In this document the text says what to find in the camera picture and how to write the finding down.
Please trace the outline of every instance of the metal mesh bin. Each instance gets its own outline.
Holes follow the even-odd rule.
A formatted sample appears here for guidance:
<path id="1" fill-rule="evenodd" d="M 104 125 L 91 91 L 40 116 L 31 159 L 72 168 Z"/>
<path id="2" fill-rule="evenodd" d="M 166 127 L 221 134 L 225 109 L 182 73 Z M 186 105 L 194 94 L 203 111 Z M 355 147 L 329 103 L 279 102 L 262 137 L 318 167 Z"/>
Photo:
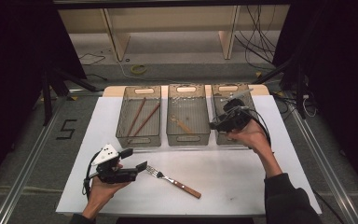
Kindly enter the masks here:
<path id="1" fill-rule="evenodd" d="M 122 147 L 159 147 L 161 87 L 124 90 L 116 138 Z"/>
<path id="2" fill-rule="evenodd" d="M 216 118 L 225 113 L 223 106 L 227 102 L 222 102 L 221 100 L 227 99 L 230 95 L 235 95 L 244 91 L 249 90 L 247 83 L 232 83 L 232 84 L 215 84 L 212 85 L 212 99 L 213 99 L 213 117 Z M 250 109 L 255 110 L 255 105 L 250 92 L 245 93 L 242 97 L 239 98 L 242 100 L 245 105 L 249 106 Z M 251 114 L 258 118 L 257 114 L 254 111 L 251 111 Z M 226 133 L 220 133 L 214 131 L 216 134 L 216 144 L 217 145 L 241 145 L 240 142 L 229 139 L 226 137 Z"/>
<path id="3" fill-rule="evenodd" d="M 168 144 L 170 146 L 206 146 L 210 134 L 205 86 L 170 85 L 167 114 Z"/>

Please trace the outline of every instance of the chopstick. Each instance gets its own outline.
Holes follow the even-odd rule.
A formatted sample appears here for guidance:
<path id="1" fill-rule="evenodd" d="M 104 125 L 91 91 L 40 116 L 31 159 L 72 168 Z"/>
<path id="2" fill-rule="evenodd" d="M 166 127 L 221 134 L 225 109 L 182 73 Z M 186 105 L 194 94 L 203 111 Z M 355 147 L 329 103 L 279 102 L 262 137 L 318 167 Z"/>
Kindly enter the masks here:
<path id="1" fill-rule="evenodd" d="M 144 97 L 144 99 L 142 100 L 141 104 L 138 107 L 138 111 L 136 111 L 135 118 L 132 121 L 132 124 L 131 124 L 131 126 L 129 128 L 129 131 L 127 132 L 127 136 L 130 136 L 130 133 L 131 133 L 132 128 L 133 128 L 133 125 L 135 124 L 135 121 L 138 119 L 139 114 L 141 113 L 141 110 L 144 107 L 145 101 L 146 101 L 146 97 Z"/>
<path id="2" fill-rule="evenodd" d="M 154 107 L 153 111 L 149 114 L 149 116 L 147 117 L 147 119 L 144 120 L 144 122 L 141 124 L 141 126 L 138 128 L 138 130 L 136 130 L 135 134 L 133 134 L 132 136 L 136 136 L 136 134 L 138 134 L 138 132 L 141 131 L 141 129 L 145 126 L 145 124 L 150 120 L 150 118 L 153 116 L 153 114 L 157 111 L 157 109 L 159 108 L 159 103 L 156 104 L 156 106 Z"/>

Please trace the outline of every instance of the metal fork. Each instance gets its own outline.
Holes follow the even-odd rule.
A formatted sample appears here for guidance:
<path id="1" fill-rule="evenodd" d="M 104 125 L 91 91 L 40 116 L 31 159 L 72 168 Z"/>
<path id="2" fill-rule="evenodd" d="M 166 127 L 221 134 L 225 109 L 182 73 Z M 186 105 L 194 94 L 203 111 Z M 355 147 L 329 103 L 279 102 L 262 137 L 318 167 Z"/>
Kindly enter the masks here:
<path id="1" fill-rule="evenodd" d="M 179 189 L 184 190 L 185 192 L 193 195 L 194 197 L 196 197 L 198 199 L 201 197 L 201 194 L 199 192 L 197 192 L 196 190 L 193 190 L 192 188 L 180 183 L 177 180 L 174 180 L 174 179 L 171 179 L 171 178 L 167 177 L 162 172 L 156 170 L 155 168 L 153 168 L 153 167 L 151 167 L 149 165 L 147 165 L 146 171 L 149 172 L 149 174 L 151 174 L 152 176 L 154 176 L 156 178 L 166 179 L 166 180 L 170 181 L 172 184 L 174 184 Z"/>

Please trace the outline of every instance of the jacket sleeve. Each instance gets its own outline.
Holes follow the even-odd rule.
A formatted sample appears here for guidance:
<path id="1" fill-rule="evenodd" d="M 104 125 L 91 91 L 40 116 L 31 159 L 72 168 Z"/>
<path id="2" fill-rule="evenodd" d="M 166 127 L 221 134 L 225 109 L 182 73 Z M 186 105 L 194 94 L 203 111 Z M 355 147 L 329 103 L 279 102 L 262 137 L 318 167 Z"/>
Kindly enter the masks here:
<path id="1" fill-rule="evenodd" d="M 288 174 L 275 175 L 264 180 L 266 184 L 267 223 L 322 223 L 310 206 L 303 189 L 295 189 Z"/>
<path id="2" fill-rule="evenodd" d="M 71 218 L 71 221 L 69 224 L 93 224 L 94 222 L 92 220 L 89 220 L 86 217 L 83 217 L 79 214 L 74 214 Z"/>

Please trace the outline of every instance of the white tabletop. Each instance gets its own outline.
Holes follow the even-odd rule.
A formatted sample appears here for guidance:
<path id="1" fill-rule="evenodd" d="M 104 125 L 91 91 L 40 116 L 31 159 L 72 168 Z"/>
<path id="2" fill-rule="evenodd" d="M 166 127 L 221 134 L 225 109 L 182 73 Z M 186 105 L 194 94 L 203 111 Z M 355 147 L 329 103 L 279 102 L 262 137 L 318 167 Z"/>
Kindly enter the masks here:
<path id="1" fill-rule="evenodd" d="M 295 149 L 271 96 L 253 96 L 256 110 L 268 125 L 272 148 L 283 171 L 296 188 L 304 189 L 318 214 L 322 211 L 311 191 Z M 63 191 L 57 212 L 81 213 L 87 198 L 82 195 L 83 179 L 92 156 L 105 144 L 117 150 L 116 136 L 121 97 L 101 97 L 95 106 L 76 162 Z M 124 167 L 147 161 L 163 174 L 177 179 L 202 194 L 197 199 L 146 171 L 121 189 L 101 213 L 118 217 L 256 217 L 264 216 L 262 164 L 252 150 L 243 146 L 218 146 L 214 131 L 208 146 L 169 147 L 166 137 L 167 96 L 161 102 L 161 147 L 134 149 L 121 163 Z M 212 108 L 208 97 L 208 110 Z"/>

